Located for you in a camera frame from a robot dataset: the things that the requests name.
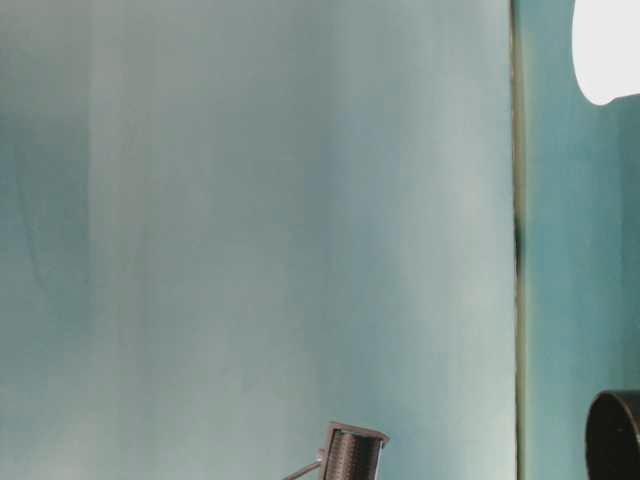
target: teal wall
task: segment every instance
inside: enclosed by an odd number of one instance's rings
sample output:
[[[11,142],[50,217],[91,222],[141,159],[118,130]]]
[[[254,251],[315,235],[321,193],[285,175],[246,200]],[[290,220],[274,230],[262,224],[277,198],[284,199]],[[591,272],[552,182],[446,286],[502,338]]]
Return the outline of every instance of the teal wall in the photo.
[[[584,425],[604,388],[640,385],[640,98],[590,104],[571,0],[517,0],[522,472],[586,479]]]
[[[505,2],[0,19],[2,478],[514,478]]]

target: white light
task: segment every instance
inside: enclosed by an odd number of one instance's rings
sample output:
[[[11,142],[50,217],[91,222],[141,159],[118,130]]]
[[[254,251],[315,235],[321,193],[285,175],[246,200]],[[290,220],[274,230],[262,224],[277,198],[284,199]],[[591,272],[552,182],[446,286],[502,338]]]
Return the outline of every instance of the white light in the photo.
[[[640,0],[576,0],[573,65],[589,101],[640,93]]]

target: black pipe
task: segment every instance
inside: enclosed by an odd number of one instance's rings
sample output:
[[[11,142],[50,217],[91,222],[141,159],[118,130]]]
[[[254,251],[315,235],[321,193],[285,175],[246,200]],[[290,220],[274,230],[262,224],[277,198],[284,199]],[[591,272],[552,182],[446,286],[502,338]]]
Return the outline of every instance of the black pipe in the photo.
[[[587,418],[586,460],[591,480],[640,479],[640,391],[604,391]]]

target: metal cylinder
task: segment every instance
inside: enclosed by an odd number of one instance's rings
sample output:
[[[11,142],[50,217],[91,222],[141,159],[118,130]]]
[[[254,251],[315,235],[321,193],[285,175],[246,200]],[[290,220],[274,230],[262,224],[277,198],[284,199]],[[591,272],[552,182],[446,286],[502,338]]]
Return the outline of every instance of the metal cylinder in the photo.
[[[336,431],[324,480],[375,480],[383,440]]]
[[[640,391],[604,391],[593,401],[585,434],[591,480],[640,478]]]

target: teal backdrop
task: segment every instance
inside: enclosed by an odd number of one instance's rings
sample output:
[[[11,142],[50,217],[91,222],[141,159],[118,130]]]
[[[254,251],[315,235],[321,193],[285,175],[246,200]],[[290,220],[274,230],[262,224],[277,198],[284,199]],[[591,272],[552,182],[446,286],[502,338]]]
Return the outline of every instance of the teal backdrop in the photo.
[[[525,480],[586,479],[591,400],[640,386],[640,98],[584,98],[572,16],[514,2]]]
[[[515,478],[507,2],[5,0],[0,39],[0,477],[277,479],[339,420],[383,479]]]

